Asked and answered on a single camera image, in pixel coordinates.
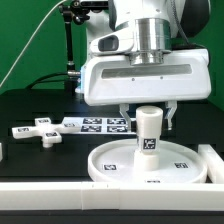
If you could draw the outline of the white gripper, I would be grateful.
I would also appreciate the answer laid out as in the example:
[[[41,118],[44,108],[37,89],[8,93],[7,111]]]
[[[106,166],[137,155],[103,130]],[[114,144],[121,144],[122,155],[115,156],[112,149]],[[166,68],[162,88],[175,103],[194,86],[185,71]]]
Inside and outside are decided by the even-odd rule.
[[[168,129],[177,102],[205,99],[211,92],[206,49],[177,50],[164,56],[161,64],[132,66],[124,55],[95,57],[85,71],[84,99],[91,106],[119,105],[128,131],[136,130],[129,105],[165,102]]]

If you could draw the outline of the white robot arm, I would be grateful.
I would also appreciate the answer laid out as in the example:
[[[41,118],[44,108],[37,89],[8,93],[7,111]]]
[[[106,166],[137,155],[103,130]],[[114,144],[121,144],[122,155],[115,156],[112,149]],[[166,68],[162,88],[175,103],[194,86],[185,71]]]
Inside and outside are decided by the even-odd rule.
[[[171,119],[177,103],[211,92],[209,53],[189,38],[207,24],[210,0],[105,0],[87,22],[87,60],[81,69],[85,102],[120,107],[164,102]]]

